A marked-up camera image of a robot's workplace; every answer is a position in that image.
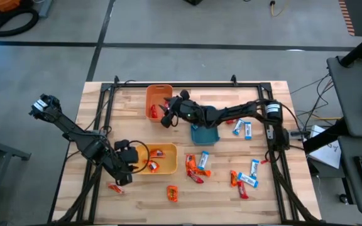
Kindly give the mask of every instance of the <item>wooden tabletop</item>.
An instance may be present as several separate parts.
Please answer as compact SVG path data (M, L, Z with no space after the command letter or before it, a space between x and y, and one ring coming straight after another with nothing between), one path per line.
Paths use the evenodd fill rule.
M274 98L293 111L287 82L271 82L271 86ZM85 84L76 119L80 127L87 127L95 117L100 87L101 82ZM181 90L174 89L173 95L178 95ZM217 108L258 98L256 88L202 87L187 90L192 100ZM234 125L224 123L218 127L220 140L214 146L195 146L190 137L190 124L180 120L177 127L166 129L160 123L152 123L145 118L145 92L145 88L123 88L115 93L110 122L111 144L122 139L135 139L147 144L173 143L177 146L178 170L172 175L134 175L133 182L124 186L123 195L107 187L109 183L114 183L114 179L103 170L95 223L280 223L270 164L259 166L257 188L245 184L250 197L248 200L240 199L238 189L230 187L230 170L249 174L251 160L264 159L267 144L260 122L253 118L243 119L252 122L253 138L250 141L244 140L243 135L235 136L232 133ZM294 119L287 110L283 110L283 115L285 128L296 129ZM292 144L300 146L298 141L292 141ZM185 155L196 154L199 159L203 150L210 153L206 169L212 171L212 176L202 176L205 182L199 185L185 173ZM75 151L76 145L72 143L69 154ZM294 192L315 217L321 218L304 152L292 148L286 155ZM53 220L59 219L80 193L85 166L86 160L80 154L66 162ZM167 200L168 185L178 186L177 203ZM85 206L85 218L89 214L91 193ZM286 212L290 215L285 193L283 199Z

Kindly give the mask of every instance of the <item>orange candy wrapper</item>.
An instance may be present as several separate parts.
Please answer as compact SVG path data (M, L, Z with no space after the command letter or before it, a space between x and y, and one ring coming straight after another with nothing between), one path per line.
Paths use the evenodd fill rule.
M151 158L165 158L166 155L162 150L154 149L150 151L150 157Z
M178 202L178 188L177 186L167 186L167 198L168 201Z
M231 174L230 185L231 186L236 186L237 185L237 172L235 172L234 170L231 170L230 174Z
M199 170L199 169L198 169L195 173L196 173L197 175L203 175L203 176L210 177L211 174L212 174L212 171L210 171L210 170Z
M152 173L156 173L160 168L160 166L155 161L149 160L148 168Z
M210 170L199 170L196 167L194 154L187 154L187 159L185 160L185 169L187 170L187 174L188 174L188 170L191 170L193 173L195 173L197 175L203 175L203 176L207 176L207 177L210 177L212 174L212 172Z
M110 188L120 194L125 193L124 188L121 188L120 186L116 185L115 183L108 184L108 188Z

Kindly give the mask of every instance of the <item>concrete floor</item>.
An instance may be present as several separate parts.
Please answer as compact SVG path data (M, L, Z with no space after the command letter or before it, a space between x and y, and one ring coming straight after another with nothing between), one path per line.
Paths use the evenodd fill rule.
M50 17L22 35L0 41L91 42L99 39L110 0L56 0ZM22 15L10 28L27 20ZM117 0L105 43L193 43L265 45L259 50L103 48L93 81L121 80L287 80L290 91L327 74L326 59L356 46L348 35L337 0L291 0L287 10L270 17L268 3L252 0L205 0L192 7L181 0ZM272 46L330 47L330 51L280 51ZM27 113L42 93L57 96L75 119L94 47L0 46L0 142L33 153L12 160L0 191L0 220L12 225L45 223L50 213L68 146L60 131ZM296 113L310 110L317 94L311 86L293 94ZM318 116L341 116L334 90ZM339 180L321 180L322 217L328 222L362 223L356 206L339 203Z

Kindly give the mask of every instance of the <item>paper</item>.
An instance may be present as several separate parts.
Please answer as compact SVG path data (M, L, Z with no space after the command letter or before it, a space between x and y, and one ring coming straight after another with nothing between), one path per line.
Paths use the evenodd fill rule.
M325 131L325 129L319 126L312 126L310 137L314 137L323 131ZM339 169L340 155L341 150L339 142L334 141L328 145L319 148L316 151L311 152L309 154L309 157L314 160L320 161L321 163L332 166L333 168Z

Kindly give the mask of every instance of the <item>blue container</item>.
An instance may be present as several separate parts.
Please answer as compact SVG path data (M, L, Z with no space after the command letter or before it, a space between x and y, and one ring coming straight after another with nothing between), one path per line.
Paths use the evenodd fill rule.
M191 137L192 141L197 146L213 146L220 140L217 126L206 129L204 126L197 127L195 125L191 125Z

